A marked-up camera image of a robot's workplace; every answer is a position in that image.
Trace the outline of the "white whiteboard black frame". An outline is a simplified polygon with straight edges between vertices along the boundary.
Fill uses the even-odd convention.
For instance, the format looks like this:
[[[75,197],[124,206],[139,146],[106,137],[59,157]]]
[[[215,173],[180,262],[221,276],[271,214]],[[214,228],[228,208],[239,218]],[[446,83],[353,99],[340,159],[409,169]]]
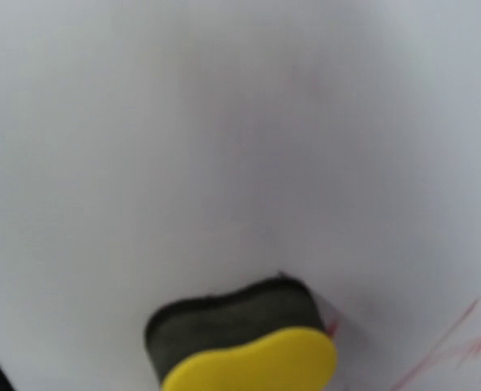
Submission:
[[[481,390],[481,1],[0,1],[0,367],[155,390],[163,304],[294,275],[333,390]]]

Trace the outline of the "yellow black whiteboard eraser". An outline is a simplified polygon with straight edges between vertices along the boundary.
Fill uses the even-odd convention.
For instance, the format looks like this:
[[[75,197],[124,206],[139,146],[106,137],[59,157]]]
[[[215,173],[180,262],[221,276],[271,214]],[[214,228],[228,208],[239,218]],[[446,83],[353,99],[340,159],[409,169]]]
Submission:
[[[145,349],[162,390],[323,390],[338,355],[336,310],[287,275],[157,310]]]

